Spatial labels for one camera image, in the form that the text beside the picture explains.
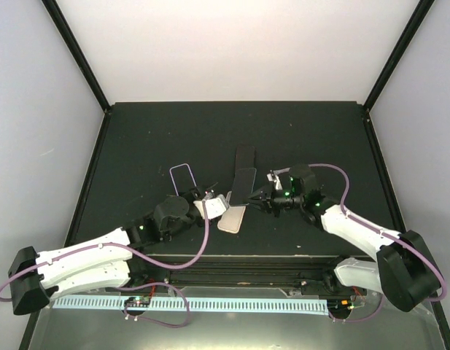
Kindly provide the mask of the teal phone case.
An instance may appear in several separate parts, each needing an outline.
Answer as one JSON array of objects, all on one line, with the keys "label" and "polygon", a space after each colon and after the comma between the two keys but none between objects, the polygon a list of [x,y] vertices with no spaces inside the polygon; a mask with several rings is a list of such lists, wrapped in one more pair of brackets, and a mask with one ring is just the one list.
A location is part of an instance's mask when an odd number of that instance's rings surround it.
[{"label": "teal phone case", "polygon": [[231,206],[247,205],[248,197],[253,193],[256,174],[256,168],[240,168],[235,172],[229,200]]}]

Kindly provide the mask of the beige phone case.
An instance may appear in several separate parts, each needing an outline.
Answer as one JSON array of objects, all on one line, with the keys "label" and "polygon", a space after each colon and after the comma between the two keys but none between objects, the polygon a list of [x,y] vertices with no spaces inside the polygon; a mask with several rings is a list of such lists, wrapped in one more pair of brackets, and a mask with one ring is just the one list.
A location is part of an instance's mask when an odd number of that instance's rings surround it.
[{"label": "beige phone case", "polygon": [[232,192],[228,191],[223,199],[219,202],[220,220],[217,228],[223,232],[237,234],[240,231],[243,222],[246,206],[231,206]]}]

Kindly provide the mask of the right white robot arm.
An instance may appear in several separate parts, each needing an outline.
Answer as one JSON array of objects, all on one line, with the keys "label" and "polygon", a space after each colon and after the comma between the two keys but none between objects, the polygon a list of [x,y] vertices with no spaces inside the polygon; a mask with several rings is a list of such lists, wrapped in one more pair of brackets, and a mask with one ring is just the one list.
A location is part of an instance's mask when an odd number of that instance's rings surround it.
[{"label": "right white robot arm", "polygon": [[341,293],[362,287],[381,293],[397,309],[411,311],[423,301],[437,302],[447,295],[443,274],[424,239],[415,231],[401,233],[377,225],[347,209],[343,198],[323,193],[314,164],[297,164],[271,171],[268,183],[247,196],[247,203],[278,216],[297,209],[314,227],[337,236],[369,256],[348,257],[323,275],[324,288]]}]

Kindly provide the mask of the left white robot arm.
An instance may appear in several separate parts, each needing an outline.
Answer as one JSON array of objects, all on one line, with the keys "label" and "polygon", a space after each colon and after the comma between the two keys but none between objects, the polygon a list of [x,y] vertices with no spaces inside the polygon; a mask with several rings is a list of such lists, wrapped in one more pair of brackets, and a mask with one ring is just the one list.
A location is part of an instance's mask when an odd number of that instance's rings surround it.
[{"label": "left white robot arm", "polygon": [[65,295],[98,288],[139,291],[147,285],[147,272],[133,264],[133,258],[158,267],[174,266],[144,253],[148,246],[171,240],[193,226],[206,229],[228,210],[226,197],[205,187],[194,187],[169,195],[151,212],[123,227],[62,249],[37,252],[20,249],[8,270],[6,286],[16,316],[43,309]]}]

